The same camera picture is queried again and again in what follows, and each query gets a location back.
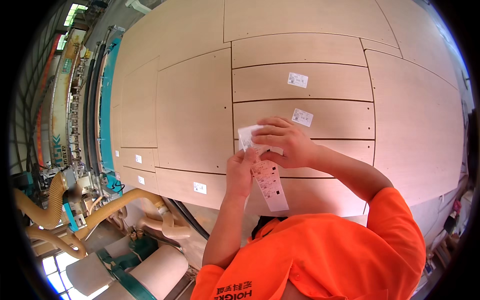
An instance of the left hand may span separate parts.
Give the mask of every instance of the left hand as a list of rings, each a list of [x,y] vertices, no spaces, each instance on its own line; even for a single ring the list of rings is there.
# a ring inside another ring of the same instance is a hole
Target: left hand
[[[226,197],[246,199],[252,189],[253,177],[250,168],[255,160],[255,150],[248,148],[245,153],[238,151],[227,161]]]

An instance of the right hand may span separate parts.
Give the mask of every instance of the right hand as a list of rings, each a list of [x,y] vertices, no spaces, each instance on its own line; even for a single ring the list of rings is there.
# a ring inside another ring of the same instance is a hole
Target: right hand
[[[283,149],[283,155],[268,151],[261,160],[271,160],[284,168],[310,167],[318,154],[318,146],[292,121],[282,117],[259,120],[263,128],[252,132],[252,142]]]

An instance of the red banner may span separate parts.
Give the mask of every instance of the red banner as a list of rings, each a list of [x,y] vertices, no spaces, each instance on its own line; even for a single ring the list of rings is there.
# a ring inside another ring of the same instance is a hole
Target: red banner
[[[55,53],[55,50],[57,50],[57,45],[60,40],[60,35],[57,35],[55,40],[53,41],[52,45],[52,50],[50,51],[50,54],[47,59],[47,63],[45,64],[45,69],[43,71],[43,78],[42,78],[42,83],[40,85],[40,95],[43,92],[43,89],[45,88],[45,85],[47,84],[47,76],[48,76],[48,71],[50,70],[50,64],[52,63],[52,58]],[[43,162],[43,154],[42,154],[42,136],[41,136],[41,125],[42,125],[42,107],[38,110],[38,115],[36,117],[36,150],[38,153],[38,164],[41,166],[44,166]]]

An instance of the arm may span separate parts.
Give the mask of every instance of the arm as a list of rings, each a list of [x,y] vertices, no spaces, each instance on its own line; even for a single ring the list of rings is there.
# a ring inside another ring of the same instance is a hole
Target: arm
[[[366,202],[383,188],[393,187],[390,180],[374,167],[314,144],[298,126],[285,118],[267,118],[258,124],[265,126],[252,133],[252,141],[283,149],[283,155],[265,152],[262,160],[271,160],[284,168],[309,167],[328,173]]]
[[[250,168],[255,151],[238,151],[227,162],[227,192],[212,234],[205,247],[202,265],[214,264],[226,269],[240,250],[241,225],[245,200],[252,189]]]

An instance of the green machine part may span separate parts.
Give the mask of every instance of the green machine part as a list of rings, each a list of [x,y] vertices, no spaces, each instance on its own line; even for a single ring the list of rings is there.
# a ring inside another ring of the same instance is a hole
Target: green machine part
[[[118,282],[136,299],[139,300],[156,300],[154,295],[150,293],[135,277],[125,272],[127,268],[138,266],[142,261],[147,259],[153,252],[158,250],[158,242],[143,234],[140,231],[135,232],[136,238],[131,238],[129,242],[129,254],[112,258],[110,254],[102,248],[97,251],[98,258],[102,261],[107,271],[114,276]]]

